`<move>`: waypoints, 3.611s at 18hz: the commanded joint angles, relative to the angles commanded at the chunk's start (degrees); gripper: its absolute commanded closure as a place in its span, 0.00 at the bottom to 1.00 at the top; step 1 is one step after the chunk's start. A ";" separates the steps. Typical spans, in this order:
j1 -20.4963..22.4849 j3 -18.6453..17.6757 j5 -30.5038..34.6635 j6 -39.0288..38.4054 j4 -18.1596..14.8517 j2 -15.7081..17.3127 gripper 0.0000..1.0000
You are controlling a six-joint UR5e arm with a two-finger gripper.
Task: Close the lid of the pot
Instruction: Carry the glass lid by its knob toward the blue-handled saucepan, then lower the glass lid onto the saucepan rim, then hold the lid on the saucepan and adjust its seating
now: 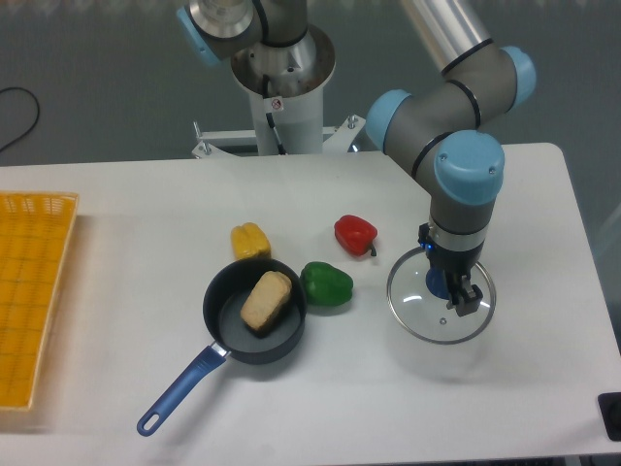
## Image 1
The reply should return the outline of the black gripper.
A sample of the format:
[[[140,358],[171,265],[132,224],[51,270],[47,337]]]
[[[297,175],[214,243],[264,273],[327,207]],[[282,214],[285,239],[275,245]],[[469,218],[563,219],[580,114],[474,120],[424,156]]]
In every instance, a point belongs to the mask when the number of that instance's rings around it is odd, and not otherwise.
[[[441,297],[448,298],[448,308],[457,316],[475,313],[483,293],[471,283],[471,270],[480,258],[484,229],[470,234],[451,233],[435,222],[419,226],[418,243],[425,250],[430,265],[441,270]]]

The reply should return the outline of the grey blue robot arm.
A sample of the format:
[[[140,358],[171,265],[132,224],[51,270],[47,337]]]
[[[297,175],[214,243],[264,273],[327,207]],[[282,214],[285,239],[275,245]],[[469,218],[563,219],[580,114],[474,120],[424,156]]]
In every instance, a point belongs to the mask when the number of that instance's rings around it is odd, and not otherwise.
[[[427,284],[459,316],[483,299],[471,272],[480,257],[505,154],[481,132],[483,123],[528,99],[537,73],[515,47],[497,46],[466,1],[404,5],[443,82],[415,98],[381,95],[365,129],[431,197],[418,241],[430,263]],[[229,61],[251,102],[262,154],[316,153],[323,144],[321,112],[310,109],[335,68],[334,48],[308,20],[303,1],[190,1],[177,17],[207,65]]]

